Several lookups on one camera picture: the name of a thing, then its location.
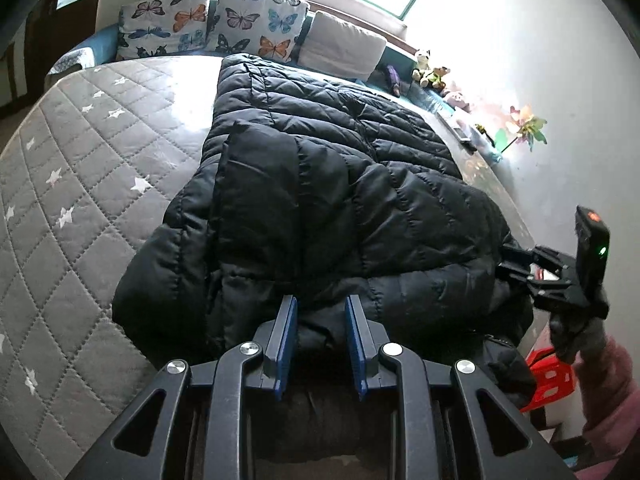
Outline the pink sleeve right forearm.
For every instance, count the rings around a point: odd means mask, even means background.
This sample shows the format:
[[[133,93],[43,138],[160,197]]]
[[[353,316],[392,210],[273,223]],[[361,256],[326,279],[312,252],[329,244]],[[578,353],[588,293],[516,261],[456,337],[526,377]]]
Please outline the pink sleeve right forearm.
[[[582,393],[582,436],[594,463],[575,472],[578,479],[639,477],[639,386],[628,351],[610,336],[594,356],[574,364]]]

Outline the right gloved hand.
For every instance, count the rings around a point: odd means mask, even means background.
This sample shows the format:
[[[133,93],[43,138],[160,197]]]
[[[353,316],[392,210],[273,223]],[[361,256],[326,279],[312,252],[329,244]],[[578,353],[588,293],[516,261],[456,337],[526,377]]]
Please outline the right gloved hand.
[[[552,314],[549,330],[555,354],[566,364],[574,364],[578,356],[583,361],[597,358],[606,346],[602,318],[570,318]]]

